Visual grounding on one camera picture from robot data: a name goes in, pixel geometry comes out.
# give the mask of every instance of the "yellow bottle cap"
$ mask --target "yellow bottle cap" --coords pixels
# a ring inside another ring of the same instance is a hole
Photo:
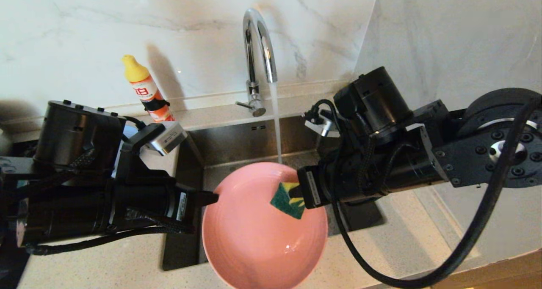
[[[124,70],[124,76],[129,82],[142,81],[151,75],[149,70],[145,66],[138,63],[133,55],[124,55],[122,57],[122,62],[126,67],[126,70]]]

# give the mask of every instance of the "dish soap bottle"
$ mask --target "dish soap bottle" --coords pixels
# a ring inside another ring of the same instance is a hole
[[[169,109],[169,102],[164,100],[160,90],[152,79],[149,70],[137,62],[132,55],[124,55],[122,62],[126,67],[124,76],[132,84],[132,88],[139,96],[139,100],[149,112],[151,118],[159,123],[161,121],[175,121]]]

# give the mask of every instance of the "screw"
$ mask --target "screw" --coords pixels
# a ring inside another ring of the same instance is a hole
[[[477,154],[485,154],[487,149],[484,146],[477,146],[474,150]]]
[[[530,133],[524,133],[523,135],[521,135],[521,138],[520,138],[520,140],[525,143],[529,143],[533,139],[534,137]]]
[[[536,184],[538,180],[536,178],[527,178],[525,179],[525,182],[527,182],[527,184]]]
[[[494,140],[500,140],[502,139],[503,137],[505,136],[505,134],[500,131],[500,130],[496,130],[496,131],[493,131],[491,133],[491,138],[494,139]]]
[[[512,169],[512,174],[514,176],[521,176],[521,175],[525,174],[525,170],[523,170],[522,168],[513,168]]]
[[[534,162],[542,161],[542,152],[534,152],[531,154],[531,160]]]

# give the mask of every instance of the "marble wall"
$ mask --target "marble wall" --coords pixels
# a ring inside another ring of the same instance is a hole
[[[271,31],[280,86],[350,79],[374,1],[0,0],[0,123],[62,99],[141,113],[124,54],[149,66],[176,109],[246,100],[249,7]]]
[[[498,88],[542,92],[542,0],[377,0],[356,74],[385,66],[409,106],[450,110]],[[435,187],[466,229],[485,187]],[[462,269],[542,247],[542,189],[504,189]]]

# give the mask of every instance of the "pink bowl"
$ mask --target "pink bowl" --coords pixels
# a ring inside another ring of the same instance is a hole
[[[297,181],[296,170],[260,162],[234,171],[216,188],[218,202],[203,214],[203,246],[228,285],[293,288],[314,270],[327,240],[325,209],[306,209],[298,220],[269,204],[279,182]]]

